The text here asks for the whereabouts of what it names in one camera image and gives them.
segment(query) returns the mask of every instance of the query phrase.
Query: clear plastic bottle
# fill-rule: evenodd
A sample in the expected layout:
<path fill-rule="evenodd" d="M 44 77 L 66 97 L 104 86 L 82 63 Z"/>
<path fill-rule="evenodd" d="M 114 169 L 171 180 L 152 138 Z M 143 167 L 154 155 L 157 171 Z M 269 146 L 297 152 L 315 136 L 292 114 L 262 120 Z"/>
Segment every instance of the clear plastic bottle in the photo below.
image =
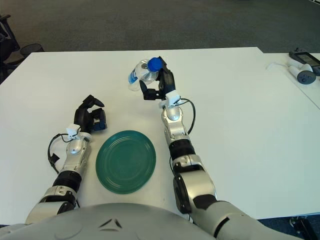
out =
<path fill-rule="evenodd" d="M 158 71 L 162 68 L 162 61 L 159 57 L 150 60 L 141 60 L 130 73 L 128 88 L 132 91 L 140 90 L 140 80 L 146 85 L 152 83 L 158 77 Z"/>

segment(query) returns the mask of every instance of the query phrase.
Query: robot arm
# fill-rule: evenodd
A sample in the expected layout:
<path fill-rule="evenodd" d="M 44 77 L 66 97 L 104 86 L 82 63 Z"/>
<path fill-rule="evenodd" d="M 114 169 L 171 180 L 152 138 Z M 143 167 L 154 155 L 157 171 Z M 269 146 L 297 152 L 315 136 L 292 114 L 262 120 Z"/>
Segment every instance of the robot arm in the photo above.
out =
<path fill-rule="evenodd" d="M 197 226 L 218 240 L 297 240 L 269 229 L 226 201 L 217 200 L 216 189 L 201 159 L 196 155 L 183 124 L 180 96 L 174 77 L 162 60 L 159 71 L 159 91 L 147 89 L 140 81 L 145 100 L 161 99 L 161 119 L 164 135 L 172 158 L 173 188 L 176 206 L 182 214 L 189 214 Z"/>
<path fill-rule="evenodd" d="M 77 192 L 91 152 L 89 143 L 92 136 L 90 133 L 107 128 L 106 115 L 102 108 L 93 110 L 91 113 L 88 112 L 88 108 L 94 105 L 104 107 L 102 102 L 89 95 L 75 111 L 74 124 L 70 124 L 66 129 L 69 140 L 64 165 L 52 187 L 48 188 L 29 213 L 25 224 L 34 224 L 75 208 Z M 48 155 L 51 165 L 54 165 L 59 159 L 55 154 L 50 156 L 48 153 Z"/>

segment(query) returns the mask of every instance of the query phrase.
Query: green plate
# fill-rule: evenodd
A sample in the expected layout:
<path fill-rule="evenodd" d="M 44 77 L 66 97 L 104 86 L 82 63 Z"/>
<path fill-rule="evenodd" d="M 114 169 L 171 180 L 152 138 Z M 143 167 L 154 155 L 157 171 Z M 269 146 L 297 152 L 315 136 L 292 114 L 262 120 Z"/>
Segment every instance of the green plate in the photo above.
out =
<path fill-rule="evenodd" d="M 156 151 L 152 142 L 138 131 L 121 131 L 109 137 L 96 157 L 100 183 L 116 194 L 140 189 L 152 176 Z"/>

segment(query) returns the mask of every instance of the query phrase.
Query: white table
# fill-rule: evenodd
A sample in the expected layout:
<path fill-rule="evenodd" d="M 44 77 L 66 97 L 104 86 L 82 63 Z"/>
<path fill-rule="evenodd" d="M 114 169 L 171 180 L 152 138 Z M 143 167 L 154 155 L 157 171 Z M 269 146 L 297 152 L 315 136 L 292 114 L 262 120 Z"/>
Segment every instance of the white table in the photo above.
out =
<path fill-rule="evenodd" d="M 1 224 L 23 223 L 52 185 L 49 141 L 89 94 L 106 105 L 108 129 L 93 134 L 80 205 L 141 203 L 178 214 L 158 102 L 127 88 L 135 64 L 154 56 L 166 60 L 178 92 L 196 106 L 191 141 L 220 200 L 258 219 L 320 212 L 320 110 L 283 73 L 267 71 L 258 48 L 44 52 L 0 85 Z M 183 110 L 188 128 L 192 109 Z M 123 130 L 142 132 L 156 151 L 151 179 L 128 195 L 105 189 L 95 170 L 102 144 Z M 61 166 L 65 144 L 52 152 Z"/>

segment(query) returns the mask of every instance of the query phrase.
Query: gray carpet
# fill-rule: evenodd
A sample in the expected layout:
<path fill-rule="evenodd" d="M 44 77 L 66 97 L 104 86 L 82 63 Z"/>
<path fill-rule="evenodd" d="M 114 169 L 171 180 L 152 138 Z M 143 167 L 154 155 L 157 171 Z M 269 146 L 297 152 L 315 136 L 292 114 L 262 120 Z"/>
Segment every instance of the gray carpet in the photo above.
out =
<path fill-rule="evenodd" d="M 0 0 L 0 11 L 21 46 L 46 51 L 320 52 L 320 5 L 308 0 Z"/>

